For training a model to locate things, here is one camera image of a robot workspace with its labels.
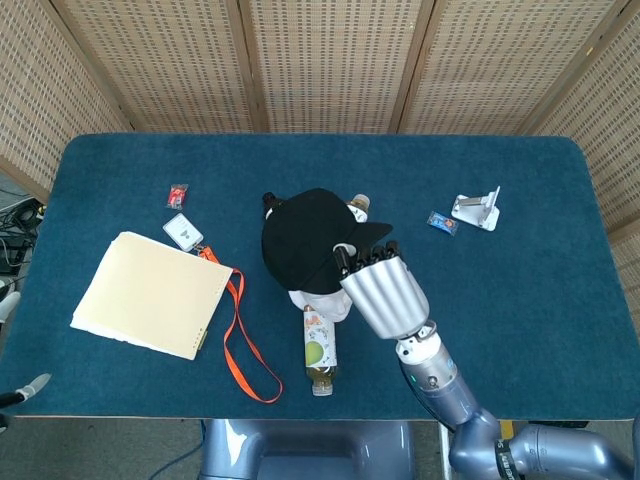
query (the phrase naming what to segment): black cap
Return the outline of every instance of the black cap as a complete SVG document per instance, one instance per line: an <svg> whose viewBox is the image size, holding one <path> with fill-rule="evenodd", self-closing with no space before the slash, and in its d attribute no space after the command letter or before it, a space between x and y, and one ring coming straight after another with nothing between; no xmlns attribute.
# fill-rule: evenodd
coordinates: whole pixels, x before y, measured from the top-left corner
<svg viewBox="0 0 640 480"><path fill-rule="evenodd" d="M287 290L325 295L340 290L333 247L371 247L392 228L386 223L358 223L338 196L316 188L290 198L269 216L262 230L262 257Z"/></svg>

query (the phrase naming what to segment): white phone holder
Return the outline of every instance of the white phone holder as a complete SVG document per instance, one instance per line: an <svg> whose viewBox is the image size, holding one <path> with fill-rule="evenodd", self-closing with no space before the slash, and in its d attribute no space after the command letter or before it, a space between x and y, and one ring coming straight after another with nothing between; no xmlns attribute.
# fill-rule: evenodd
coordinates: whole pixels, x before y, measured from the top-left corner
<svg viewBox="0 0 640 480"><path fill-rule="evenodd" d="M495 192L489 192L484 197L469 198L458 195L453 202L451 216L475 227L493 232L500 216L500 210L495 206L499 193L500 186L496 188Z"/></svg>

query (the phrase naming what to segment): table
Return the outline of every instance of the table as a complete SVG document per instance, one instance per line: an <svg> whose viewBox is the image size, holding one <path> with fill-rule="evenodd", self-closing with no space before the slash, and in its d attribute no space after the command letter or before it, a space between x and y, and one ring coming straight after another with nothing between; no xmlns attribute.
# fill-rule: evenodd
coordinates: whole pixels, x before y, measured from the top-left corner
<svg viewBox="0 0 640 480"><path fill-rule="evenodd" d="M195 361L69 327L118 233L168 245L169 187L188 183L184 214L223 263L247 277L243 317L285 383L275 405L251 400L227 370L225 295ZM426 224L457 194L496 186L495 232ZM104 134L64 153L22 304L0 360L0 390L53 378L10 413L143 417L429 418L399 372L391 341L356 311L337 325L334 395L304 376L301 315L262 263L261 197L314 187L371 197L469 386L510 419L630 418L640 404L640 349L584 157L566 138L368 135ZM179 282L167 274L167 281ZM239 336L231 347L256 388L275 385Z"/></svg>

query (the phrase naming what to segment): robotic arm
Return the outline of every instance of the robotic arm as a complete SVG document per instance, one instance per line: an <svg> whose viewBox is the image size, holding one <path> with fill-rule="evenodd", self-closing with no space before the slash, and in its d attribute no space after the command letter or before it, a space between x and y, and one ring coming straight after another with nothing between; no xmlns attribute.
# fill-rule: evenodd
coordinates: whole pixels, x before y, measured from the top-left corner
<svg viewBox="0 0 640 480"><path fill-rule="evenodd" d="M528 425L514 439L500 438L500 424L483 409L429 320L429 302L400 257L387 243L351 257L344 246L334 256L340 284L382 339L395 339L402 371L422 405L454 432L449 462L466 478L517 479L527 473L581 480L640 480L608 440L592 432ZM640 460L640 420L634 425Z"/></svg>

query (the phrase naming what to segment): floor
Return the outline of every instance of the floor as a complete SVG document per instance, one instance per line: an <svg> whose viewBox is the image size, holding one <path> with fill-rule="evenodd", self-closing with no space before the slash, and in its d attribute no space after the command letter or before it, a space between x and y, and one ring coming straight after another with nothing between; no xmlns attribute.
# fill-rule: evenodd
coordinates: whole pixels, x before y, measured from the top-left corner
<svg viewBox="0 0 640 480"><path fill-rule="evenodd" d="M17 196L21 194L0 175L0 208L23 198ZM6 331L0 334L0 353ZM631 422L592 422L589 429L631 455ZM414 435L416 480L442 478L436 424L415 422ZM198 445L200 436L197 420L14 418L0 435L0 479L144 480ZM200 462L197 452L157 478L196 479Z"/></svg>

